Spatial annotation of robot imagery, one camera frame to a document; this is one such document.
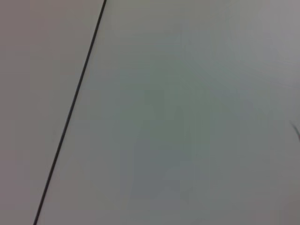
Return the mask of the thin dark strand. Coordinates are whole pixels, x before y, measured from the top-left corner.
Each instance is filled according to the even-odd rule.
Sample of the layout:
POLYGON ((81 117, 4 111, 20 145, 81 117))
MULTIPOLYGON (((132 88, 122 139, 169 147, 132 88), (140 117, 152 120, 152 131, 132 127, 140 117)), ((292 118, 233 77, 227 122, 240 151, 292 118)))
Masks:
POLYGON ((300 142, 300 131, 297 129, 297 127, 292 122, 290 122, 290 124, 291 124, 292 128, 294 129, 296 136, 300 142))

